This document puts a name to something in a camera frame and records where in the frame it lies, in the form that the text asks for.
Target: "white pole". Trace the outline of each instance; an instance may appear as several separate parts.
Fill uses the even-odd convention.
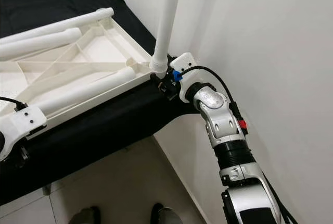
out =
[[[32,30],[24,31],[22,33],[10,35],[5,38],[0,38],[0,44],[11,43],[18,40],[60,32],[68,28],[79,27],[111,16],[113,16],[112,8],[98,9],[97,11],[92,13],[69,18],[60,22],[51,23]]]
[[[157,32],[155,52],[150,61],[150,68],[159,78],[163,78],[168,68],[168,49],[176,14],[178,0],[164,0]]]
[[[7,61],[11,56],[73,43],[81,36],[82,33],[79,28],[71,28],[62,32],[0,44],[0,60]]]
[[[34,104],[44,113],[45,116],[52,114],[62,108],[72,104],[84,102],[101,93],[107,92],[119,85],[133,80],[136,77],[135,71],[131,67],[119,70],[116,74],[109,75],[95,82],[73,88],[56,96],[39,103]]]

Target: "tiled floor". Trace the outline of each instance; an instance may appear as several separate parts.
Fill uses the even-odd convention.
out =
[[[0,224],[67,224],[84,207],[99,206],[102,224],[149,223],[155,202],[172,207],[184,224],[203,224],[193,202],[154,139],[120,150],[0,207]]]

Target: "black cloth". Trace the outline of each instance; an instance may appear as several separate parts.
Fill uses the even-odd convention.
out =
[[[149,54],[154,37],[123,0],[0,0],[0,36],[112,7],[113,18]],[[58,180],[154,134],[177,116],[196,113],[177,97],[168,101],[147,81],[85,113],[16,145],[0,163],[0,205]],[[20,146],[30,159],[21,164]]]

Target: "black cable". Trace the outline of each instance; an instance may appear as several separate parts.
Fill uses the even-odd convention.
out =
[[[25,103],[23,103],[23,102],[20,102],[20,101],[18,101],[18,100],[15,100],[15,99],[11,99],[11,98],[7,98],[7,97],[2,97],[2,96],[0,96],[0,100],[1,100],[1,101],[7,101],[7,102],[15,103],[15,104],[16,104],[16,108],[15,108],[15,110],[21,110],[21,109],[27,107],[27,104],[25,104]]]
[[[228,95],[228,97],[229,97],[229,99],[230,99],[230,102],[231,102],[231,103],[234,102],[234,99],[233,99],[233,97],[231,96],[231,93],[230,93],[230,91],[229,91],[227,85],[224,83],[224,81],[221,79],[221,77],[220,77],[218,74],[216,74],[213,70],[211,70],[210,68],[207,68],[207,67],[204,67],[204,66],[193,66],[193,67],[190,67],[190,68],[184,70],[184,71],[181,72],[178,76],[181,77],[181,76],[183,76],[184,74],[186,74],[186,73],[188,73],[188,72],[190,72],[190,71],[192,71],[192,70],[195,70],[195,69],[203,69],[203,70],[205,70],[205,71],[208,71],[208,72],[209,72],[210,74],[212,74],[213,76],[215,76],[215,77],[218,79],[218,81],[222,84],[222,86],[223,86],[225,92],[227,93],[227,95]]]
[[[283,205],[283,203],[281,202],[281,200],[279,199],[279,197],[277,196],[277,193],[275,192],[273,186],[271,185],[270,181],[267,179],[266,175],[264,174],[264,177],[267,181],[267,184],[268,186],[270,187],[275,199],[276,199],[276,202],[277,204],[279,205],[279,208],[280,208],[280,212],[281,212],[281,215],[283,216],[283,219],[285,220],[285,223],[286,224],[290,224],[290,221],[289,219],[291,220],[291,222],[293,224],[298,224],[298,222],[296,221],[296,219],[291,215],[291,213],[286,209],[286,207]]]

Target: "white wall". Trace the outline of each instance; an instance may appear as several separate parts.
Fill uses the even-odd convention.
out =
[[[125,1],[156,35],[160,0]],[[257,161],[299,223],[333,223],[332,0],[180,0],[170,53],[185,51],[228,84]],[[208,221],[223,223],[200,117],[180,117],[156,138]]]

